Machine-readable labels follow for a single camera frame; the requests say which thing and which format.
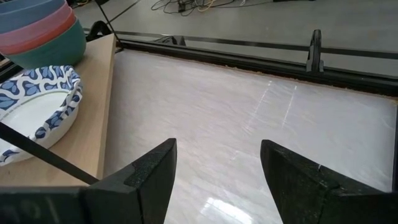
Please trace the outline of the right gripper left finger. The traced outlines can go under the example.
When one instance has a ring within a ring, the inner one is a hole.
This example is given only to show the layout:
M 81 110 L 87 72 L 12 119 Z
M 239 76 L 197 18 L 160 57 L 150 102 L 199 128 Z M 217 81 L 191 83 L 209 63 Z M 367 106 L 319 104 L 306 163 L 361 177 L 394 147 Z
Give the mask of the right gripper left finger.
M 3 187 L 1 223 L 163 223 L 176 167 L 169 138 L 90 186 Z

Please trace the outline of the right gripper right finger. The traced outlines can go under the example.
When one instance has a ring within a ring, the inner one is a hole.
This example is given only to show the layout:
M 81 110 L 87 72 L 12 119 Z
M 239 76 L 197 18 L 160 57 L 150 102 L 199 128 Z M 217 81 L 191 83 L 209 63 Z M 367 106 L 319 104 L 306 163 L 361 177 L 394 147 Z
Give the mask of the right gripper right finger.
M 383 192 L 271 140 L 261 164 L 283 223 L 397 224 L 397 193 Z

